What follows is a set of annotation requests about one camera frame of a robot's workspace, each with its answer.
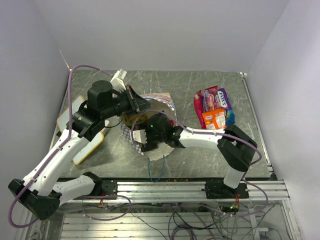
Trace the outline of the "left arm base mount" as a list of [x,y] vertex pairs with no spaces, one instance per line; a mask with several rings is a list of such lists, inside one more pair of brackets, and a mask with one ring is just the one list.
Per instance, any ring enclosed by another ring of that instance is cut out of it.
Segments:
[[77,199],[110,199],[115,200],[118,193],[118,184],[114,180],[102,180],[96,184],[88,194],[82,194]]

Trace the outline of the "green yellow Foxs candy bag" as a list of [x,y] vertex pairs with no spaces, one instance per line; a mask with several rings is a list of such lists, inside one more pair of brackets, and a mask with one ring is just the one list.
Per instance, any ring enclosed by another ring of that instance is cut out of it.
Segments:
[[123,114],[123,123],[127,127],[131,127],[138,116],[139,116],[139,114],[129,115],[129,114],[125,113],[125,114]]

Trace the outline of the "red REAL chips bag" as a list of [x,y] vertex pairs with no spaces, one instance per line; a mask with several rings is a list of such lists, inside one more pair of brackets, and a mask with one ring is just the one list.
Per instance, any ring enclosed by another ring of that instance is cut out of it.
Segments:
[[202,129],[206,129],[203,113],[210,112],[215,109],[215,93],[217,90],[217,85],[211,86],[197,91],[193,98],[194,110]]

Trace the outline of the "green orange Foxs candy bag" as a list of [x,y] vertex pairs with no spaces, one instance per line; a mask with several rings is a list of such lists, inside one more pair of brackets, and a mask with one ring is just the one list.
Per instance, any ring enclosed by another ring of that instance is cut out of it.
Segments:
[[223,108],[203,112],[202,117],[207,130],[219,130],[226,127],[225,110]]

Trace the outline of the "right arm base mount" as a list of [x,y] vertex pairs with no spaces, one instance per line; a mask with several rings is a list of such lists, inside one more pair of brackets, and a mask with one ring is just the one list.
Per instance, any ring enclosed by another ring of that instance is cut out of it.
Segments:
[[249,198],[248,187],[245,183],[240,183],[237,188],[233,189],[226,186],[220,178],[207,181],[201,190],[205,192],[207,199]]

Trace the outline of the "purple Foxs candy bag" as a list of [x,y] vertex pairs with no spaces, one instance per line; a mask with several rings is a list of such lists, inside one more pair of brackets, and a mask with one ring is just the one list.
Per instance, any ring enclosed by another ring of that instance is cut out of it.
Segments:
[[210,88],[200,91],[202,112],[210,112],[217,109],[229,111],[232,109],[227,92],[224,88]]

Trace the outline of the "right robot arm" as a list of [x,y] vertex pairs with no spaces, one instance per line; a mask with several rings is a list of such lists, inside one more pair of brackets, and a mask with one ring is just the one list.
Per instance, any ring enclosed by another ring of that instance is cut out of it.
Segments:
[[143,152],[151,151],[159,143],[177,149],[191,147],[218,150],[228,164],[222,180],[206,185],[208,198],[246,197],[246,184],[241,183],[257,153],[257,143],[234,124],[222,129],[194,129],[174,122],[173,118],[157,113],[138,124],[132,132]]

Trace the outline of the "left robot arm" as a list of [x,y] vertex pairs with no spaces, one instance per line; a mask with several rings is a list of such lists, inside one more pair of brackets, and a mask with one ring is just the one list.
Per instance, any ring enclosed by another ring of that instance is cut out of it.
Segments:
[[13,179],[8,188],[39,220],[46,220],[60,205],[81,196],[98,198],[103,192],[103,180],[86,172],[78,178],[58,184],[66,165],[105,127],[114,116],[133,116],[151,107],[130,85],[116,90],[106,80],[94,82],[87,91],[87,100],[72,114],[71,122],[60,139],[39,165],[23,179]]

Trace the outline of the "blue checkered paper bag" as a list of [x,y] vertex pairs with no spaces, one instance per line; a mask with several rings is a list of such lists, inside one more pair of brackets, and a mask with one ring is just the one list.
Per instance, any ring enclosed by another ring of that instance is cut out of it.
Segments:
[[[146,93],[142,95],[142,98],[148,100],[152,107],[149,112],[139,114],[132,126],[126,126],[124,121],[120,124],[120,129],[124,134],[130,145],[143,157],[147,159],[148,163],[148,175],[153,183],[158,182],[164,174],[166,166],[166,157],[174,150],[173,147],[165,143],[166,131],[173,130],[177,124],[174,122],[174,126],[168,123],[169,120],[176,118],[176,107],[171,95],[168,92],[164,93]],[[145,130],[145,132],[154,132],[157,134],[164,134],[164,142],[157,144],[158,148],[142,152],[141,143],[132,140],[132,131]],[[162,161],[162,168],[160,176],[153,178],[151,175],[151,162]]]

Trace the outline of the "blue Slendy fruit snack bag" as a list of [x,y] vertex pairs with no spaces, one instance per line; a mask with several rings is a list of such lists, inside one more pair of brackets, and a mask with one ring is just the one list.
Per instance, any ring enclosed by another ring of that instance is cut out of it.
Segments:
[[224,115],[225,115],[225,125],[226,126],[233,125],[236,123],[235,114],[232,109],[225,109]]

